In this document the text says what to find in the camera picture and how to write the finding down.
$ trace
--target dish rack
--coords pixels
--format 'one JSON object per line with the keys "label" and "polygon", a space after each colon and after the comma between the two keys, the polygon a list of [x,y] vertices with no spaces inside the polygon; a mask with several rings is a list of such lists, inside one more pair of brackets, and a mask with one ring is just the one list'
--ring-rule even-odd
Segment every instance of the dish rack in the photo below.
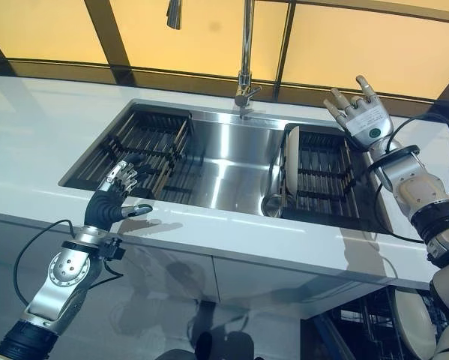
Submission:
{"label": "dish rack", "polygon": [[[289,133],[299,127],[298,186],[286,184]],[[366,173],[367,156],[334,127],[287,124],[280,157],[281,217],[336,227],[382,232],[373,212],[376,182]],[[382,201],[378,215],[388,223]]]}
{"label": "dish rack", "polygon": [[93,144],[75,176],[65,186],[95,190],[104,176],[126,155],[145,155],[139,167],[147,177],[133,189],[131,196],[156,199],[167,193],[185,195],[190,192],[187,181],[170,180],[175,171],[182,173],[188,164],[186,149],[193,126],[188,111],[158,106],[131,108],[122,121]]}

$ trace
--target black wire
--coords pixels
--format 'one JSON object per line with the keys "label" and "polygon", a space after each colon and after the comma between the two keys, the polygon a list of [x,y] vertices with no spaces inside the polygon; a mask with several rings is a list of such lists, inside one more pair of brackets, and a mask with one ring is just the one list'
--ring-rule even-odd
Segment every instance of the black wire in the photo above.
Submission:
{"label": "black wire", "polygon": [[[408,123],[413,122],[414,120],[423,120],[423,119],[433,119],[433,120],[438,120],[444,124],[446,124],[448,126],[448,130],[449,130],[449,119],[445,118],[443,115],[441,114],[436,114],[434,112],[427,112],[424,114],[420,114],[417,116],[414,116],[412,118],[408,118],[406,121],[404,121],[391,135],[391,137],[389,137],[388,140],[388,144],[386,145],[386,152],[389,152],[390,147],[391,147],[391,143],[392,140],[394,139],[394,137],[396,136],[396,134],[402,129],[404,128]],[[376,219],[376,221],[379,223],[379,225],[381,226],[381,228],[389,235],[394,236],[395,238],[407,241],[407,242],[414,242],[417,244],[423,244],[424,241],[421,240],[415,240],[413,238],[406,238],[405,236],[400,236],[397,235],[395,233],[393,233],[392,231],[390,231],[381,221],[381,219],[378,216],[377,213],[377,199],[379,197],[379,194],[381,192],[382,189],[382,184],[379,185],[379,187],[377,188],[376,194],[374,196],[374,218]]]}
{"label": "black wire", "polygon": [[391,142],[394,139],[394,137],[396,136],[396,134],[402,129],[404,128],[408,123],[413,122],[414,120],[423,120],[423,119],[434,119],[434,120],[438,120],[444,124],[446,124],[448,126],[448,130],[449,130],[449,119],[442,116],[441,114],[436,114],[434,112],[427,112],[424,114],[420,114],[417,116],[414,116],[412,118],[408,118],[405,122],[403,122],[391,135],[391,137],[388,140],[388,144],[386,146],[386,152],[389,152],[389,149],[391,147]]}
{"label": "black wire", "polygon": [[124,276],[124,274],[121,274],[120,272],[117,272],[117,271],[112,270],[112,269],[109,267],[109,265],[107,265],[107,261],[106,261],[106,260],[103,261],[103,264],[104,264],[104,268],[107,270],[107,272],[109,272],[110,274],[115,275],[115,276],[113,276],[113,277],[108,277],[107,279],[104,279],[104,280],[102,280],[102,281],[99,281],[98,283],[95,283],[95,284],[91,285],[91,286],[89,287],[89,290],[90,290],[90,289],[93,289],[93,288],[95,288],[95,287],[98,287],[98,286],[100,286],[100,285],[102,285],[102,284],[104,284],[104,283],[107,283],[108,281],[113,281],[113,280],[122,278],[122,277]]}
{"label": "black wire", "polygon": [[395,238],[404,240],[406,242],[415,242],[416,244],[423,244],[424,241],[422,240],[415,240],[413,238],[406,238],[405,236],[401,236],[401,235],[397,235],[394,234],[392,231],[390,231],[381,221],[381,219],[378,216],[377,213],[377,199],[379,197],[379,194],[381,193],[381,189],[382,189],[382,184],[380,184],[376,190],[376,194],[374,195],[374,206],[373,206],[373,210],[374,210],[374,218],[376,219],[376,221],[379,223],[379,225],[381,226],[381,228],[389,235],[392,235]]}
{"label": "black wire", "polygon": [[33,236],[33,238],[31,240],[28,241],[28,243],[22,248],[22,250],[19,252],[16,261],[14,262],[14,268],[13,268],[13,285],[14,285],[14,292],[16,293],[17,297],[19,298],[19,300],[21,300],[21,302],[25,305],[28,306],[29,302],[25,299],[25,297],[22,295],[21,290],[19,290],[19,285],[17,283],[17,271],[18,271],[18,267],[19,267],[19,262],[21,261],[22,255],[24,255],[25,251],[28,250],[29,246],[31,246],[31,244],[34,242],[34,240],[36,240],[37,238],[39,238],[41,235],[43,235],[46,231],[49,231],[50,229],[52,229],[53,227],[55,227],[58,224],[61,223],[68,223],[69,224],[69,233],[71,234],[71,236],[74,238],[76,237],[76,235],[74,234],[74,229],[73,229],[73,223],[71,223],[70,220],[68,219],[64,219],[64,220],[60,220],[60,221],[56,221],[55,223],[52,223],[51,225],[49,225],[47,228],[42,229],[37,235]]}

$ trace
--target dishwasher rack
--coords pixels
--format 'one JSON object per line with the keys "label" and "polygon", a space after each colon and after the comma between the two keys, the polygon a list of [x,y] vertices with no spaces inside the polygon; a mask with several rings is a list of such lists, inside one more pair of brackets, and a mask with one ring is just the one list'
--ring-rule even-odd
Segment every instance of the dishwasher rack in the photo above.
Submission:
{"label": "dishwasher rack", "polygon": [[[295,196],[286,186],[288,135],[299,127],[298,188]],[[367,174],[366,155],[348,143],[333,127],[287,124],[281,145],[280,193],[282,218],[337,227],[382,232],[373,216],[376,182]],[[378,212],[388,222],[379,200]]]}

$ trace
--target white plate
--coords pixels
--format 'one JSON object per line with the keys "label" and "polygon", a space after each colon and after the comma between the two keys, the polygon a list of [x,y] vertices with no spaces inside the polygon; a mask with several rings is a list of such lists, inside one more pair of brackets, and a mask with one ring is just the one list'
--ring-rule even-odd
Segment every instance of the white plate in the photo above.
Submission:
{"label": "white plate", "polygon": [[396,289],[393,306],[397,327],[407,348],[418,359],[431,359],[436,351],[436,336],[421,296],[413,289]]}
{"label": "white plate", "polygon": [[286,186],[294,197],[298,192],[299,126],[291,130],[286,144]]}

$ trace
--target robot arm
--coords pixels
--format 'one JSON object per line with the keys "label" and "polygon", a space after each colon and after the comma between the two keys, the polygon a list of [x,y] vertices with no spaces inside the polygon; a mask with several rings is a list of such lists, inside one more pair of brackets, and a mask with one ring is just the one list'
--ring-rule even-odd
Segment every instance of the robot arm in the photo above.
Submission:
{"label": "robot arm", "polygon": [[85,226],[76,238],[65,241],[49,264],[46,280],[16,325],[0,343],[0,359],[47,359],[58,336],[81,309],[86,293],[101,273],[103,260],[120,260],[124,250],[108,238],[113,223],[146,214],[145,204],[121,207],[143,174],[126,157],[107,174],[88,203]]}
{"label": "robot arm", "polygon": [[[331,92],[345,113],[328,100],[324,104],[355,145],[370,152],[370,169],[392,192],[401,212],[424,240],[428,260],[441,269],[430,283],[431,293],[449,317],[449,195],[442,181],[419,161],[418,147],[403,147],[393,139],[394,127],[379,97],[362,76],[356,80],[365,98],[354,96],[349,103],[333,88]],[[449,327],[442,334],[435,359],[443,359],[440,354],[444,353],[449,353]]]}

